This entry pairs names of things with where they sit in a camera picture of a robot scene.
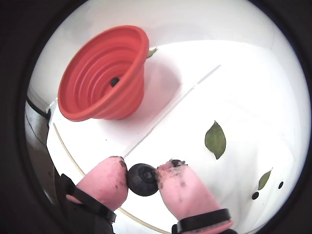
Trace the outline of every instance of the dark spot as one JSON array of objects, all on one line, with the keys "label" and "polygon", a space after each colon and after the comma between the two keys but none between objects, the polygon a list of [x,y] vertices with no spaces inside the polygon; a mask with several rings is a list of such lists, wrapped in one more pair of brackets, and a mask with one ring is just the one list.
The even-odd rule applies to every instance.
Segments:
[{"label": "dark spot", "polygon": [[127,169],[127,165],[123,160],[119,161],[119,163],[121,164],[123,168]]},{"label": "dark spot", "polygon": [[111,86],[114,87],[119,81],[120,81],[120,80],[119,80],[118,77],[112,78],[112,80],[111,80]]},{"label": "dark spot", "polygon": [[259,197],[259,193],[258,192],[255,192],[252,196],[252,199],[253,200],[256,200],[257,198]]},{"label": "dark spot", "polygon": [[283,187],[284,182],[281,182],[278,186],[278,189],[281,189]]},{"label": "dark spot", "polygon": [[174,160],[171,160],[171,163],[174,167],[178,167],[181,165],[181,160],[178,160],[178,159],[174,159]]}]

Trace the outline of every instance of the black strap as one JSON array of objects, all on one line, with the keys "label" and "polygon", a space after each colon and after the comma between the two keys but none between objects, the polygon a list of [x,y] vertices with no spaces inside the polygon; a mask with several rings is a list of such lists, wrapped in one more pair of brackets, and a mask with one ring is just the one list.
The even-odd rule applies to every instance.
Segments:
[{"label": "black strap", "polygon": [[86,194],[84,191],[77,188],[72,180],[65,174],[60,176],[60,181],[66,194],[71,195],[79,200],[86,208],[88,208],[90,212],[105,218],[107,221],[115,222],[116,214],[113,211],[111,211],[99,201],[95,200],[90,195]]},{"label": "black strap", "polygon": [[177,224],[172,226],[172,234],[180,234],[193,230],[212,226],[214,224],[230,220],[230,212],[228,209],[212,211],[205,214],[184,218]]}]

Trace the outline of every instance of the bay leaf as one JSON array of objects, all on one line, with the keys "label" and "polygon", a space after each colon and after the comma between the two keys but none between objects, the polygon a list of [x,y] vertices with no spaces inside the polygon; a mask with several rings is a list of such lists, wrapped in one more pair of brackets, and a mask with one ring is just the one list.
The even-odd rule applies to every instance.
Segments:
[{"label": "bay leaf", "polygon": [[226,139],[221,126],[216,121],[205,135],[205,146],[216,159],[219,159],[225,151]]},{"label": "bay leaf", "polygon": [[158,50],[157,47],[156,47],[155,49],[153,49],[153,50],[150,50],[150,51],[148,52],[148,54],[147,54],[147,59],[150,58],[151,56],[153,56],[153,54],[154,54],[157,50]]},{"label": "bay leaf", "polygon": [[264,188],[264,186],[266,185],[266,183],[268,182],[269,180],[269,177],[271,175],[271,171],[272,169],[269,171],[269,172],[266,172],[259,180],[259,186],[258,186],[258,190],[261,190]]}]

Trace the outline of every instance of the thin wire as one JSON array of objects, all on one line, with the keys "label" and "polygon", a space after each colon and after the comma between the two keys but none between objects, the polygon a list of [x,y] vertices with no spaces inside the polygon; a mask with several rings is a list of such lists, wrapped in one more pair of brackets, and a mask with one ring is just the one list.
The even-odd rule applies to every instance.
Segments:
[{"label": "thin wire", "polygon": [[55,123],[53,123],[53,127],[54,127],[54,130],[55,130],[55,132],[57,133],[58,139],[59,139],[59,141],[61,142],[61,144],[62,144],[64,150],[66,151],[68,157],[70,158],[70,160],[72,161],[72,163],[75,165],[75,167],[77,168],[77,170],[80,172],[80,174],[81,174],[82,176],[85,176],[86,174],[85,174],[85,173],[83,172],[83,170],[78,166],[78,164],[76,163],[76,161],[74,160],[74,158],[72,157],[72,155],[69,153],[67,147],[65,146],[65,144],[64,144],[64,142],[63,142],[63,140],[62,140],[62,138],[61,138],[60,135],[59,135],[59,132],[58,132],[58,129],[57,129]]},{"label": "thin wire", "polygon": [[38,141],[39,141],[44,147],[47,147],[46,144],[44,144],[44,143],[39,139],[39,137],[37,137],[37,135],[35,134],[35,131],[34,131],[33,127],[31,126],[30,122],[29,122],[29,119],[28,119],[28,116],[27,116],[27,114],[26,114],[26,111],[25,111],[25,116],[26,116],[27,122],[28,122],[28,124],[29,124],[31,130],[33,131],[35,137],[38,139]]},{"label": "thin wire", "polygon": [[[53,123],[53,127],[54,127],[54,130],[55,130],[55,132],[56,132],[56,134],[57,134],[57,136],[58,136],[58,140],[59,140],[60,143],[62,144],[63,149],[64,149],[65,152],[67,153],[68,157],[70,158],[70,160],[72,161],[72,163],[74,164],[74,166],[77,168],[77,170],[80,172],[80,174],[81,174],[82,176],[85,176],[86,174],[85,174],[85,173],[83,172],[83,170],[78,166],[78,164],[76,163],[76,161],[74,160],[74,158],[72,157],[72,155],[69,153],[67,147],[65,146],[65,144],[64,144],[64,142],[63,142],[63,140],[62,140],[62,138],[61,138],[60,135],[59,135],[59,132],[58,132],[58,129],[57,129],[55,123]],[[118,210],[119,210],[120,212],[122,212],[124,215],[128,216],[130,219],[134,220],[135,222],[137,222],[137,223],[139,223],[139,224],[141,224],[141,225],[143,225],[143,226],[145,226],[145,227],[147,227],[147,228],[149,228],[149,229],[152,229],[152,230],[154,230],[154,231],[156,231],[156,232],[159,232],[159,233],[162,233],[162,234],[171,234],[171,233],[169,233],[169,232],[166,232],[166,231],[164,231],[164,230],[162,230],[162,229],[159,229],[159,228],[157,228],[157,227],[154,227],[154,226],[152,226],[152,225],[150,225],[150,224],[148,224],[148,223],[142,221],[141,219],[139,219],[139,218],[133,216],[132,214],[130,214],[129,212],[125,211],[125,210],[124,210],[123,208],[121,208],[121,207],[118,208]]]}]

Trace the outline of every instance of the green leaf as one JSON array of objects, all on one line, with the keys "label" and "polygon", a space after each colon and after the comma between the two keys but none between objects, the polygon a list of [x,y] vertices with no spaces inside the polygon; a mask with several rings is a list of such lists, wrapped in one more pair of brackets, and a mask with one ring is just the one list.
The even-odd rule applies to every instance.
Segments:
[{"label": "green leaf", "polygon": [[156,47],[154,50],[150,50],[150,51],[148,52],[148,54],[147,54],[147,59],[148,59],[149,57],[153,56],[153,54],[154,54],[157,50],[158,50],[157,47]]},{"label": "green leaf", "polygon": [[272,169],[269,171],[269,172],[266,172],[259,180],[259,186],[258,186],[258,190],[261,190],[264,188],[264,186],[266,185],[266,183],[268,182],[269,180],[269,177],[270,177],[270,174],[271,174],[271,171]]},{"label": "green leaf", "polygon": [[214,121],[213,126],[206,132],[205,146],[212,152],[216,159],[219,159],[226,147],[226,139],[220,125]]}]

